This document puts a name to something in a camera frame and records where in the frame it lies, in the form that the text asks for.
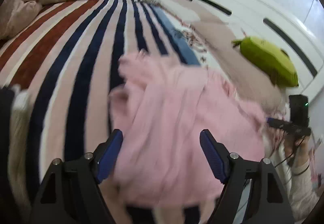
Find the cream sweater right forearm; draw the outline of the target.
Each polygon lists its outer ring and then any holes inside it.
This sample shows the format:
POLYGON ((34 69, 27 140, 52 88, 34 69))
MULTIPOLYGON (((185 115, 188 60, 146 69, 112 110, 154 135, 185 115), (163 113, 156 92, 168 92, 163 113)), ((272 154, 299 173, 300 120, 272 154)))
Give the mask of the cream sweater right forearm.
POLYGON ((288 198, 295 223, 301 223, 309 216, 323 194, 323 185, 313 189, 307 147, 299 147, 291 167, 291 174, 291 190, 288 198))

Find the person's right hand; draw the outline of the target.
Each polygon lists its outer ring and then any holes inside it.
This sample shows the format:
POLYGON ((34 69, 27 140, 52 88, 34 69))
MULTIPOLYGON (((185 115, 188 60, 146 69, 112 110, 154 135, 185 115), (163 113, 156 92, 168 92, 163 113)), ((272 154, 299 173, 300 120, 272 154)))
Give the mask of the person's right hand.
POLYGON ((309 138, 309 136, 296 138, 293 135, 285 134, 283 140, 285 162, 291 168, 292 176, 299 176, 309 169, 309 138))

